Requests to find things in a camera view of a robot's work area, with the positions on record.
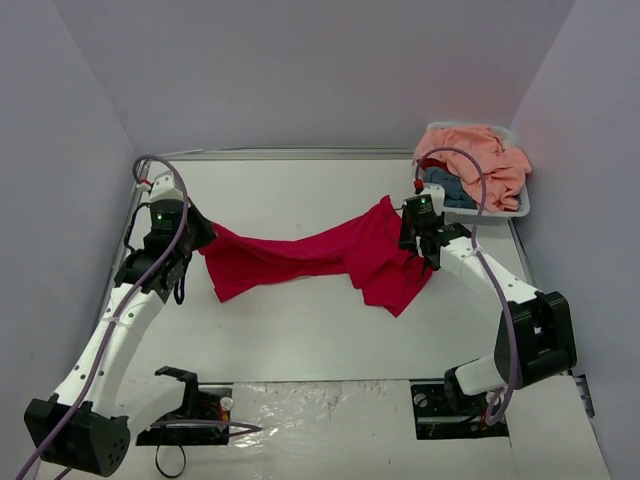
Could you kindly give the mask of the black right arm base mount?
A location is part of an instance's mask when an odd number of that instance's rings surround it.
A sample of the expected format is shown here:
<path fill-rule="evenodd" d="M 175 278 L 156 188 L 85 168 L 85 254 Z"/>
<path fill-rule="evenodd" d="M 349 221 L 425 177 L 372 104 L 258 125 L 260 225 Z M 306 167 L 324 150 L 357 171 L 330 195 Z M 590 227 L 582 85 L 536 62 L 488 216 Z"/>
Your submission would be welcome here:
<path fill-rule="evenodd" d="M 487 425 L 485 394 L 452 402 L 443 380 L 410 383 L 414 426 L 418 440 L 475 440 L 507 438 L 505 420 Z"/>

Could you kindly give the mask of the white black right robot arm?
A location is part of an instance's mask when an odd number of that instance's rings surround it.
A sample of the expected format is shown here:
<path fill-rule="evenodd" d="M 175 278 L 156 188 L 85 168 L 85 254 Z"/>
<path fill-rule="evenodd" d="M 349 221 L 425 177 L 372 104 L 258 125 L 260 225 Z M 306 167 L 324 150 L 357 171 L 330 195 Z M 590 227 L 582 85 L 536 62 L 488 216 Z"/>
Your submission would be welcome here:
<path fill-rule="evenodd" d="M 520 280 L 479 245 L 477 231 L 448 224 L 434 198 L 422 194 L 401 207 L 398 246 L 425 267 L 457 277 L 500 317 L 492 353 L 444 374 L 443 398 L 457 413 L 487 407 L 496 423 L 516 390 L 573 369 L 577 350 L 568 300 Z"/>

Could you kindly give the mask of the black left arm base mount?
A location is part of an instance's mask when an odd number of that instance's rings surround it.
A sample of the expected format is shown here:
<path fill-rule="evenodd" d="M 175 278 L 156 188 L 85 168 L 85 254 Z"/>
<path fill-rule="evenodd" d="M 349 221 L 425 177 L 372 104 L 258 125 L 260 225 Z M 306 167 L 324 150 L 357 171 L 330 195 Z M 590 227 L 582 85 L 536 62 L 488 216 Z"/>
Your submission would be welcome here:
<path fill-rule="evenodd" d="M 161 417 L 169 419 L 229 420 L 233 407 L 230 385 L 205 385 L 199 388 L 195 404 L 188 414 L 171 412 Z M 173 425 L 153 427 L 142 432 L 136 446 L 224 446 L 229 443 L 228 426 Z"/>

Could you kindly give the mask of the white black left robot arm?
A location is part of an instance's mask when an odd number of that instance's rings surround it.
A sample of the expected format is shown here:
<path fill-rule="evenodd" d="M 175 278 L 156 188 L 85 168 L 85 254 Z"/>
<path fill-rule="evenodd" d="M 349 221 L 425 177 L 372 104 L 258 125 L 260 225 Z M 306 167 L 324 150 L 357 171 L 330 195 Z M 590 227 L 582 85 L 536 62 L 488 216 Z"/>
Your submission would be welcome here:
<path fill-rule="evenodd" d="M 131 439 L 154 423 L 153 409 L 179 418 L 200 409 L 196 374 L 173 367 L 155 373 L 149 400 L 116 402 L 151 321 L 168 300 L 183 303 L 192 254 L 215 238 L 211 223 L 190 201 L 154 200 L 149 209 L 151 229 L 117 272 L 108 307 L 79 360 L 49 398 L 34 398 L 26 408 L 34 454 L 45 462 L 109 477 Z"/>

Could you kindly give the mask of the crimson red t shirt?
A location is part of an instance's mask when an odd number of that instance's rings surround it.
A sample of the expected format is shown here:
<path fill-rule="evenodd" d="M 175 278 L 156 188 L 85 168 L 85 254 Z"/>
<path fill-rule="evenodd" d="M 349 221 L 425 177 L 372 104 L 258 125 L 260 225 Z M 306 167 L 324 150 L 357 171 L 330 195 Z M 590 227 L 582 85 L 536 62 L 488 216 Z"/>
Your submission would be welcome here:
<path fill-rule="evenodd" d="M 423 259 L 398 247 L 400 226 L 384 196 L 364 214 L 298 240 L 250 238 L 216 224 L 216 238 L 199 253 L 221 302 L 256 286 L 346 274 L 365 305 L 398 317 L 433 275 Z"/>

